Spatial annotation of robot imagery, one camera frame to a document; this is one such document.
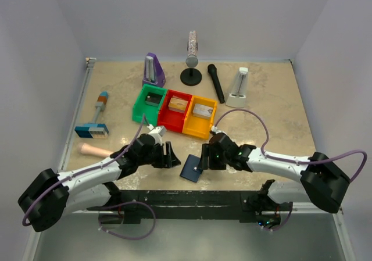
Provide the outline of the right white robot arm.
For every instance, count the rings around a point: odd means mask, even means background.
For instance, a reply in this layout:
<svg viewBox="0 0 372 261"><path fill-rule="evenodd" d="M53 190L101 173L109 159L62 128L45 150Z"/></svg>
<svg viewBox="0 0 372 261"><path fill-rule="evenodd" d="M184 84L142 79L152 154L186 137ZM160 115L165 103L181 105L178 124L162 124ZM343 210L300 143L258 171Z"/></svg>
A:
<svg viewBox="0 0 372 261"><path fill-rule="evenodd" d="M202 145L196 168L224 170L227 166L285 179L264 184L259 203L266 210L282 203L311 202L325 212L337 213L350 184L350 178L323 153L303 157L268 155L254 145L237 145L225 133L217 133Z"/></svg>

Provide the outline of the navy blue card holder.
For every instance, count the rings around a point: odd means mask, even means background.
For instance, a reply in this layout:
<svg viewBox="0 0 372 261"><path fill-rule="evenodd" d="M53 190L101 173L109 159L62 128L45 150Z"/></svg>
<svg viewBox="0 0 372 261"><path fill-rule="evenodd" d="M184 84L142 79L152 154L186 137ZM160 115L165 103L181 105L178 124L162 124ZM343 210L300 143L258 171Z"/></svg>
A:
<svg viewBox="0 0 372 261"><path fill-rule="evenodd" d="M203 173L203 170L198 169L199 162L199 157L189 154L181 170L180 177L197 183Z"/></svg>

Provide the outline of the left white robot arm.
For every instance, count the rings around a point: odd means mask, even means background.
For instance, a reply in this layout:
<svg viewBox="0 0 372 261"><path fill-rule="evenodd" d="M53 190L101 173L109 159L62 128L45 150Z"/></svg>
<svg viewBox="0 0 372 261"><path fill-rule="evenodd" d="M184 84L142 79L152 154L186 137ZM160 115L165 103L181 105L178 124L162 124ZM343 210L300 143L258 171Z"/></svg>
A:
<svg viewBox="0 0 372 261"><path fill-rule="evenodd" d="M150 134L141 134L94 165L63 173L46 169L17 201L24 212L22 225L42 232L78 210L113 210L121 202L115 181L134 174L140 166L169 169L180 163L171 142L162 143Z"/></svg>

